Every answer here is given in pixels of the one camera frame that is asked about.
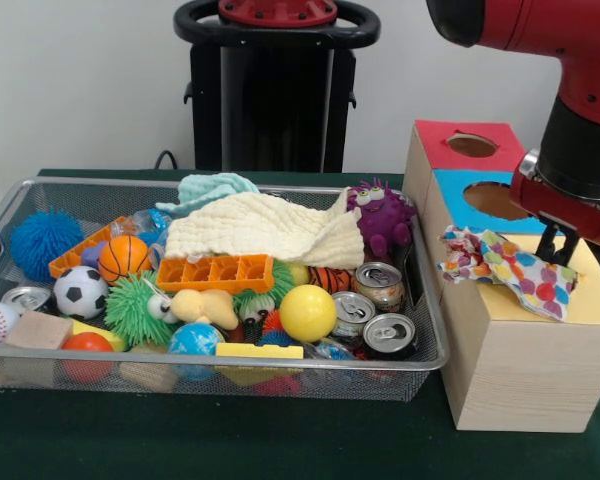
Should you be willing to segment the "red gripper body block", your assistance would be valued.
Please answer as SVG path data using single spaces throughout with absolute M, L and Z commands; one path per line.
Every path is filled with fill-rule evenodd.
M 528 178 L 515 170 L 511 184 L 511 202 L 542 220 L 551 220 L 558 231 L 571 230 L 578 238 L 600 246 L 600 208 L 563 194 L 542 181 Z

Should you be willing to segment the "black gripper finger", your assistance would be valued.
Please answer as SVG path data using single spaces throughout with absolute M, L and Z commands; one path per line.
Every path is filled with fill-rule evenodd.
M 574 251 L 578 246 L 578 235 L 571 230 L 563 230 L 563 234 L 565 237 L 563 246 L 554 252 L 552 262 L 562 266 L 568 266 Z
M 555 237 L 558 227 L 551 220 L 542 220 L 541 223 L 545 226 L 545 229 L 538 243 L 536 255 L 544 261 L 553 261 L 556 252 Z

